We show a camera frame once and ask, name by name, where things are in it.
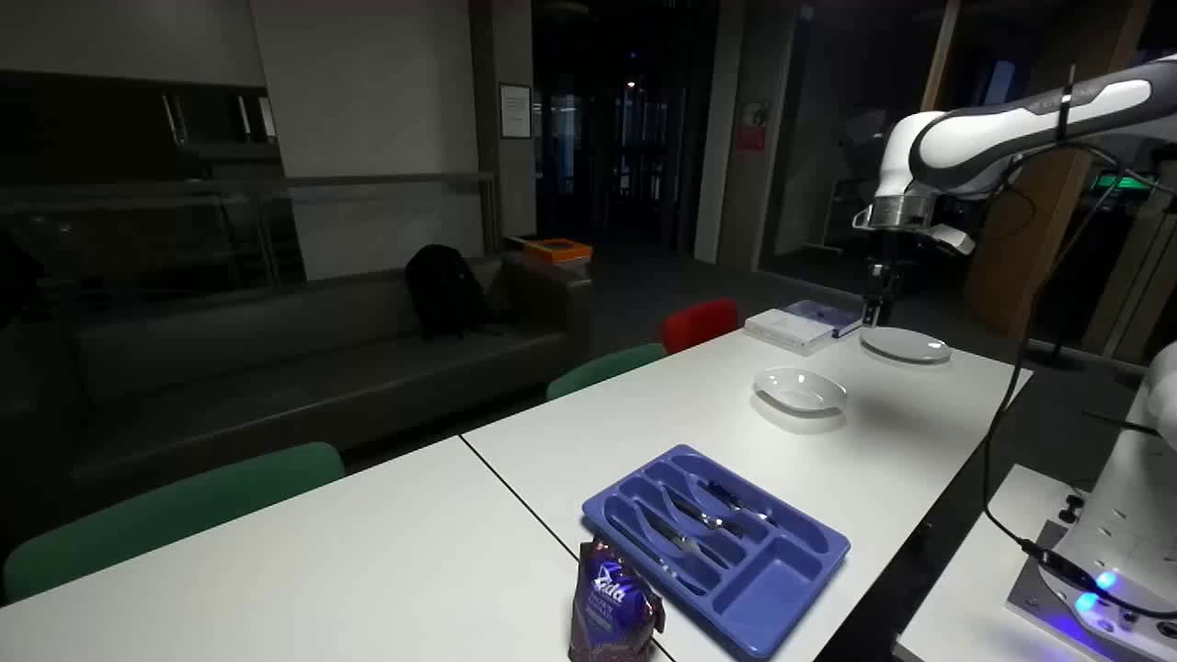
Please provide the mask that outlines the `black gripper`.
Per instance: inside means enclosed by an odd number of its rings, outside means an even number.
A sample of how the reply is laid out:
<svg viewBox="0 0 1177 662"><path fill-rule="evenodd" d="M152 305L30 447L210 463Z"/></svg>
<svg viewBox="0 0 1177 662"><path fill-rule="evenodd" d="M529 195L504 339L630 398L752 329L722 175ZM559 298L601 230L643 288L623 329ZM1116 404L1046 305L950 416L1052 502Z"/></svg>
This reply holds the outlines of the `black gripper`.
<svg viewBox="0 0 1177 662"><path fill-rule="evenodd" d="M865 328L876 328L876 310L880 313L880 328L894 322L894 298L900 291L900 267L894 261L873 261L868 263L868 278L865 278Z"/></svg>

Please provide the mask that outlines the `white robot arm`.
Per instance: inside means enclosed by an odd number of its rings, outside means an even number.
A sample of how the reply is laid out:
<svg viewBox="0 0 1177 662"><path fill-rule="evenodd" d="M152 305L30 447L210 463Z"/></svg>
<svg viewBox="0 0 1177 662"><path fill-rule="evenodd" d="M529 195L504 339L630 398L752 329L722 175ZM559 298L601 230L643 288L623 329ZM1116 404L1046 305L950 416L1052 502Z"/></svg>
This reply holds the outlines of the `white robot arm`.
<svg viewBox="0 0 1177 662"><path fill-rule="evenodd" d="M900 230L972 253L974 240L933 220L933 201L991 199L1019 166L1050 149L1106 149L1116 139L1172 142L1177 56L1068 81L993 106L905 115L883 147L880 181L857 230Z"/></svg>

